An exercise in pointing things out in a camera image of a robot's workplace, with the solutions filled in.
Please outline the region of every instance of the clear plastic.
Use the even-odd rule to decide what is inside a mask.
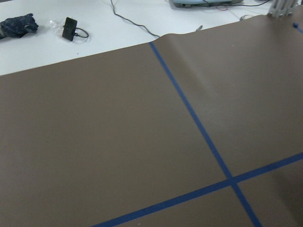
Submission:
[[[53,33],[57,36],[62,38],[62,33],[64,29],[65,19],[61,20],[50,20],[50,26]]]

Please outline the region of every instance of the blue tape line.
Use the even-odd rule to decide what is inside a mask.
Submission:
[[[171,72],[169,71],[168,67],[166,66],[166,68],[164,68],[166,72],[169,72],[169,75],[172,76]],[[173,78],[173,80],[175,81],[175,84],[176,86],[176,89],[177,91],[181,91],[181,88],[179,87],[179,85],[177,84],[176,80]],[[194,116],[196,116],[193,108],[190,106]],[[155,204],[153,206],[150,206],[150,207],[147,207],[147,208],[144,208],[144,209],[141,209],[141,210],[138,210],[138,211],[135,211],[135,212],[132,212],[132,213],[129,213],[129,214],[126,214],[126,215],[123,215],[123,216],[120,216],[120,217],[117,217],[115,219],[112,219],[112,220],[109,220],[109,221],[106,221],[106,222],[103,222],[103,223],[100,223],[100,224],[97,224],[97,225],[94,225],[92,227],[114,227],[114,226],[117,226],[117,225],[120,225],[120,224],[123,224],[125,222],[128,222],[128,221],[131,221],[131,220],[134,220],[134,219],[137,219],[137,218],[141,218],[143,216],[146,216],[146,215],[149,215],[149,214],[152,214],[152,213],[155,213],[157,211],[160,211],[160,210],[163,210],[163,209],[166,209],[166,208],[169,208],[169,207],[172,207],[172,206],[175,206],[175,205],[178,205],[180,203],[183,203],[183,202],[186,202],[188,200],[192,200],[192,199],[195,199],[197,197],[200,197],[200,196],[203,196],[203,195],[206,195],[206,194],[209,194],[209,193],[212,193],[212,192],[215,192],[217,190],[220,190],[220,189],[223,189],[225,187],[228,187],[228,186],[232,186],[232,188],[234,189],[234,191],[236,192],[239,200],[241,201],[242,204],[245,204],[244,205],[244,208],[246,210],[247,213],[251,213],[253,212],[248,203],[248,201],[246,200],[245,196],[243,195],[242,191],[240,190],[240,188],[238,187],[237,183],[240,183],[240,182],[243,182],[243,181],[246,181],[248,179],[251,179],[251,178],[254,178],[256,176],[259,176],[259,175],[262,175],[262,174],[265,174],[265,173],[268,173],[272,170],[275,170],[275,169],[278,169],[278,168],[281,168],[281,167],[284,167],[286,165],[289,165],[289,164],[292,164],[294,162],[297,162],[297,161],[300,161],[300,160],[303,160],[303,153],[300,153],[300,154],[297,154],[297,155],[294,155],[294,156],[291,156],[291,157],[288,157],[288,158],[285,158],[283,160],[280,160],[280,161],[277,161],[277,162],[274,162],[272,164],[269,164],[267,166],[264,166],[264,167],[261,167],[261,168],[258,168],[258,169],[255,169],[255,170],[252,170],[252,171],[249,171],[247,173],[244,173],[244,174],[241,174],[241,175],[238,175],[238,176],[235,176],[235,177],[231,177],[230,179],[228,180],[225,180],[225,181],[221,181],[219,183],[215,183],[213,185],[210,185],[208,187],[205,187],[205,188],[201,188],[201,189],[198,189],[196,191],[193,191],[193,192],[190,192],[190,193],[187,193],[187,194],[184,194],[184,195],[181,195],[179,197],[176,197],[176,198],[173,198],[173,199],[170,199],[168,201],[164,201],[164,202],[161,202],[161,203],[158,203],[158,204]],[[258,219],[252,219],[252,222],[253,223],[258,223]]]
[[[123,224],[125,222],[128,222],[128,221],[146,216],[148,214],[152,214],[154,212],[166,209],[168,207],[172,207],[172,206],[175,206],[177,204],[186,202],[188,200],[195,199],[195,198],[200,197],[202,195],[209,194],[211,192],[220,190],[220,189],[228,187],[228,186],[230,186],[230,182],[228,180],[221,181],[219,183],[215,183],[215,184],[210,185],[208,187],[201,188],[201,189],[198,189],[196,191],[178,196],[178,197],[173,198],[171,200],[167,200],[167,201],[152,205],[150,207],[146,207],[144,209],[135,211],[133,213],[129,213],[129,214],[120,216],[118,218],[103,222],[103,223],[95,225],[93,227],[114,227],[114,226]]]
[[[239,176],[235,176],[233,179],[234,179],[234,181],[236,183],[239,183],[239,182],[251,179],[253,177],[256,177],[256,176],[268,173],[268,172],[270,172],[272,170],[275,170],[275,169],[284,167],[286,165],[292,164],[294,162],[300,161],[300,160],[303,160],[303,152],[300,153],[300,154],[297,154],[297,155],[285,158],[285,159],[283,159],[281,161],[274,162],[274,163],[269,164],[267,166],[264,166],[264,167],[261,167],[261,168],[249,171],[249,172],[241,174]]]
[[[261,227],[261,223],[258,220],[256,214],[254,213],[253,209],[251,208],[250,204],[248,203],[247,199],[243,195],[240,188],[237,186],[237,184],[232,180],[232,174],[230,173],[227,165],[224,163],[222,157],[220,156],[217,148],[215,147],[214,143],[212,142],[210,136],[206,132],[204,126],[202,125],[201,121],[199,120],[197,114],[195,113],[193,107],[189,103],[188,99],[186,98],[185,94],[183,93],[181,87],[177,83],[176,79],[172,75],[171,71],[169,70],[167,64],[165,63],[164,59],[158,52],[157,48],[153,43],[149,43],[153,52],[157,56],[159,62],[161,63],[162,67],[164,68],[166,74],[168,75],[169,79],[171,80],[172,84],[174,85],[175,89],[177,90],[179,96],[181,97],[183,103],[185,104],[187,110],[189,111],[190,115],[192,116],[193,120],[195,121],[198,129],[200,130],[201,134],[203,135],[205,141],[208,144],[208,147],[210,148],[211,152],[213,153],[215,159],[217,160],[220,168],[223,170],[226,178],[231,181],[232,188],[234,189],[234,192],[236,193],[238,199],[240,200],[242,206],[246,210],[251,222],[254,224],[255,227]]]
[[[235,176],[232,180],[234,182],[236,182],[236,183],[240,183],[240,182],[243,182],[243,181],[246,181],[248,179],[254,178],[256,176],[268,173],[270,171],[273,171],[275,169],[284,167],[286,165],[292,164],[292,163],[300,161],[300,160],[303,160],[303,153],[300,153],[298,155],[294,155],[294,156],[288,157],[288,158],[283,159],[281,161],[277,161],[277,162],[269,164],[267,166],[264,166],[264,167],[261,167],[261,168],[249,171],[247,173],[244,173],[244,174],[241,174],[241,175],[238,175],[238,176]],[[150,206],[150,207],[147,207],[147,208],[135,211],[133,213],[129,213],[129,214],[117,217],[115,219],[112,219],[112,220],[109,220],[109,221],[97,224],[97,225],[95,225],[93,227],[114,227],[114,226],[123,224],[125,222],[131,221],[131,220],[134,220],[134,219],[137,219],[137,218],[141,218],[143,216],[155,213],[157,211],[160,211],[160,210],[172,207],[174,205],[178,205],[178,204],[186,202],[188,200],[195,199],[197,197],[200,197],[200,196],[203,196],[203,195],[215,192],[217,190],[220,190],[220,189],[223,189],[225,187],[230,186],[230,184],[231,184],[231,182],[228,181],[228,180],[221,181],[219,183],[215,183],[215,184],[210,185],[208,187],[201,188],[199,190],[187,193],[185,195],[181,195],[181,196],[173,198],[171,200],[164,201],[164,202],[158,203],[156,205],[153,205],[153,206]],[[243,199],[242,202],[247,202],[247,200],[245,199],[245,197],[241,196],[241,199]]]
[[[299,28],[299,23],[293,23],[293,27],[297,29],[299,32],[303,33],[303,30]]]

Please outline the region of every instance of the cord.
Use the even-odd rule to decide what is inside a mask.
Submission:
[[[74,36],[78,36],[78,37],[81,37],[81,38],[88,38],[89,37],[89,34],[88,34],[87,31],[83,30],[82,28],[78,28],[78,27],[76,29],[81,30],[82,32],[84,32],[86,34],[86,36],[81,36],[76,32],[74,33]]]
[[[153,35],[153,36],[155,36],[155,37],[160,38],[159,35],[156,35],[156,34],[154,34],[154,33],[151,33],[145,25],[136,24],[135,22],[131,21],[130,19],[127,19],[127,18],[125,18],[125,17],[123,17],[123,16],[117,14],[117,13],[116,13],[115,6],[114,6],[114,4],[113,4],[113,0],[110,0],[110,3],[112,4],[113,12],[114,12],[114,14],[115,14],[116,16],[121,17],[122,19],[131,22],[133,25],[136,25],[136,26],[139,26],[139,27],[143,27],[149,34],[151,34],[151,35]]]
[[[205,1],[205,2],[208,4],[208,7],[211,7],[211,6],[212,6],[212,4],[211,4],[210,2],[208,2],[208,1],[206,1],[206,0],[203,0],[203,1]]]
[[[220,5],[220,6],[261,6],[261,5],[265,4],[265,3],[268,3],[269,1],[270,0],[267,0],[267,1],[263,2],[263,3],[261,3],[261,4],[258,4],[258,5],[232,5],[232,4],[226,4],[226,5]]]

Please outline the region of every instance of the gray device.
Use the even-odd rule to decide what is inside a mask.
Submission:
[[[237,4],[243,0],[172,0],[176,7],[190,8],[192,5],[210,7],[220,6],[222,4]]]

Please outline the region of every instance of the white table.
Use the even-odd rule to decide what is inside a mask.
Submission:
[[[245,0],[245,4],[260,4],[261,0]],[[160,36],[194,32],[239,21],[244,15],[267,14],[271,2],[258,7],[176,8],[170,0],[114,0],[117,13],[146,25]],[[27,70],[96,53],[107,52],[155,39],[113,14],[110,0],[13,0],[0,3],[0,21],[33,13],[39,25],[37,34],[21,39],[0,40],[0,75]],[[89,39],[73,42],[55,35],[51,20],[71,17],[78,27],[89,32]]]

